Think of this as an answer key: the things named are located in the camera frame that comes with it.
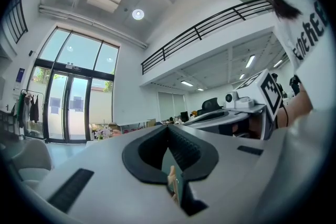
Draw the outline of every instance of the dark hair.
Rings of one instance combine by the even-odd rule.
[[[294,20],[302,14],[300,10],[289,5],[284,0],[273,0],[272,4],[278,18]]]

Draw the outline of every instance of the glass door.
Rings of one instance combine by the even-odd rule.
[[[90,140],[90,81],[86,77],[53,72],[47,113],[50,142],[80,144]]]

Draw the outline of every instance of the black metal railing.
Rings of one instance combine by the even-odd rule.
[[[5,21],[15,43],[28,32],[22,9],[22,0],[11,0],[4,14]]]
[[[271,0],[252,0],[223,10],[192,26],[150,55],[141,63],[142,74],[148,72],[161,61],[165,61],[183,47],[208,37],[220,28],[235,24],[239,20],[247,20],[268,13],[272,9]]]

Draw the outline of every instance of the white t-shirt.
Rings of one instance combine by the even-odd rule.
[[[314,109],[336,106],[336,52],[328,17],[318,0],[284,0],[297,19],[276,19],[277,36]]]

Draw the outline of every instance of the balcony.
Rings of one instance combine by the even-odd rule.
[[[273,10],[271,0],[252,0],[223,10],[187,29],[141,63],[144,75],[178,50],[206,39],[233,24],[249,20]]]

